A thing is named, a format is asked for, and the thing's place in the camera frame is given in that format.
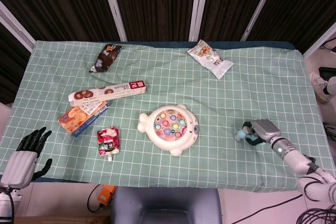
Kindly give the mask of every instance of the black curtain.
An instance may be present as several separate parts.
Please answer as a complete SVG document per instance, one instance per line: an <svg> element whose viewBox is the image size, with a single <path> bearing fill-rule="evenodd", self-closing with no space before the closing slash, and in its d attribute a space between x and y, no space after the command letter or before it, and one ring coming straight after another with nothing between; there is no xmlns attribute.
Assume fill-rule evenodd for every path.
<svg viewBox="0 0 336 224"><path fill-rule="evenodd" d="M206 0L199 39L240 40L260 0Z"/></svg>
<svg viewBox="0 0 336 224"><path fill-rule="evenodd" d="M128 41L188 41L194 0L118 0Z"/></svg>
<svg viewBox="0 0 336 224"><path fill-rule="evenodd" d="M1 1L36 40L120 40L107 0Z"/></svg>
<svg viewBox="0 0 336 224"><path fill-rule="evenodd" d="M267 0L248 40L293 43L304 53L336 22L336 0Z"/></svg>
<svg viewBox="0 0 336 224"><path fill-rule="evenodd" d="M0 24L0 102L14 102L30 52Z"/></svg>

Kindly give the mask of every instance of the green checkered tablecloth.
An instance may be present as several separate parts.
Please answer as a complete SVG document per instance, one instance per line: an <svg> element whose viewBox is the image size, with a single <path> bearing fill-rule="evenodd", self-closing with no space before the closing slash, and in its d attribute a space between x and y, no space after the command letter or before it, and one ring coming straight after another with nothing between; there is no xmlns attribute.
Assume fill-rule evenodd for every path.
<svg viewBox="0 0 336 224"><path fill-rule="evenodd" d="M46 126L53 131L37 169L45 177L120 186L217 187L250 191L291 190L296 177L270 145L236 142L244 121L270 119L304 154L334 174L314 92L298 51L277 48L218 50L234 63L217 80L187 49L123 45L107 73L89 73L102 43L38 41L0 143L0 171L23 136ZM68 94L144 80L145 94L109 101L109 108L79 137L58 119L70 109ZM137 131L139 114L182 103L198 118L196 143L174 157ZM100 157L97 130L120 129L121 152Z"/></svg>

